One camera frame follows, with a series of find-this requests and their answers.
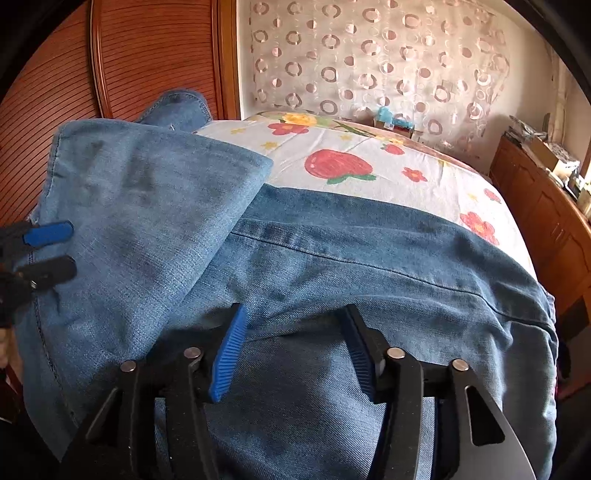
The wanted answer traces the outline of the circle patterned curtain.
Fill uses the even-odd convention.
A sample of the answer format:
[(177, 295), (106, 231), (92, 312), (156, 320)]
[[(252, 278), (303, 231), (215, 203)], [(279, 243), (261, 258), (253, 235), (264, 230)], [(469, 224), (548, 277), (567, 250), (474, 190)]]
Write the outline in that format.
[(510, 72), (494, 13), (474, 1), (242, 1), (249, 107), (369, 123), (470, 155)]

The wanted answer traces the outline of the blue item on headboard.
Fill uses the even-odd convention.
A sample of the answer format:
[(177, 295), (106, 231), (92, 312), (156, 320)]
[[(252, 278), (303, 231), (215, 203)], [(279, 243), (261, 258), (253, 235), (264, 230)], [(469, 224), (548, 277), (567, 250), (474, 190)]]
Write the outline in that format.
[(415, 130), (415, 125), (412, 121), (397, 117), (386, 106), (382, 106), (377, 111), (374, 117), (374, 126), (380, 129), (399, 131), (407, 136), (411, 136)]

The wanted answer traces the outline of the wooden slatted wardrobe door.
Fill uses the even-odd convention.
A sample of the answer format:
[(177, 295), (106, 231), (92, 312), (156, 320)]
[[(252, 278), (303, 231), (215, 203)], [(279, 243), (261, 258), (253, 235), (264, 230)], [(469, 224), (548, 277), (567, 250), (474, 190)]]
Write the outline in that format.
[(134, 120), (163, 92), (204, 95), (239, 116), (235, 1), (83, 1), (34, 49), (1, 96), (1, 222), (36, 205), (56, 129)]

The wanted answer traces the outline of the floral bed sheet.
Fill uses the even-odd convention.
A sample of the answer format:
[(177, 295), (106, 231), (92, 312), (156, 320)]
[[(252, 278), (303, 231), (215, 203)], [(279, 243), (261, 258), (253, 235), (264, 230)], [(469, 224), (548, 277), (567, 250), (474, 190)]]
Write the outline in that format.
[(214, 120), (198, 135), (269, 157), (270, 185), (422, 210), (470, 230), (535, 271), (500, 192), (467, 164), (393, 132), (296, 112)]

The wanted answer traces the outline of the wooden side cabinet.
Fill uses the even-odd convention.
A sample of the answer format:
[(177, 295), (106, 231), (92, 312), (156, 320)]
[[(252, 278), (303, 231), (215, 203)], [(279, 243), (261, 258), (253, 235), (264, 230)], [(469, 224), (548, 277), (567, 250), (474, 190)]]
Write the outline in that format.
[(502, 135), (489, 176), (525, 240), (558, 315), (590, 292), (590, 224), (550, 175)]

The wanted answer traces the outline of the cardboard box on cabinet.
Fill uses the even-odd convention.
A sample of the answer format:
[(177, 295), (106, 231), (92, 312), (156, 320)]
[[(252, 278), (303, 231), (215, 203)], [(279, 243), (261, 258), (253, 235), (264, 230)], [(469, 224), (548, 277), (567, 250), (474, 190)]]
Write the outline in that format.
[(546, 143), (537, 137), (531, 137), (524, 146), (541, 164), (560, 179), (568, 178), (579, 168), (580, 161), (560, 144)]

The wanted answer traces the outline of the light blue denim jeans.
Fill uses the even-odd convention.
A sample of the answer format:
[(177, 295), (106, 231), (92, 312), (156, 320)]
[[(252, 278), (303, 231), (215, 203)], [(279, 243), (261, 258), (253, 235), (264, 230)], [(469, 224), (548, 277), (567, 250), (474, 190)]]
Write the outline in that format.
[(466, 360), (550, 475), (558, 340), (535, 272), (422, 210), (270, 185), (269, 157), (197, 131), (82, 120), (53, 138), (32, 219), (74, 234), (30, 260), (78, 273), (17, 315), (26, 410), (53, 454), (123, 361), (184, 348), (240, 303), (245, 347), (207, 413), (222, 475), (365, 477), (382, 411), (335, 319), (352, 303), (417, 359)]

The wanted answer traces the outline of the folded dark denim jeans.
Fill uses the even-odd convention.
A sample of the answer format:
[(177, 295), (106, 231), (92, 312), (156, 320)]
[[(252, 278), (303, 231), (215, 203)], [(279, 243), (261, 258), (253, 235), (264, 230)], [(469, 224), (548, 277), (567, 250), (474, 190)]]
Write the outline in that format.
[(192, 90), (177, 89), (163, 93), (136, 122), (193, 133), (212, 120), (213, 116), (204, 95)]

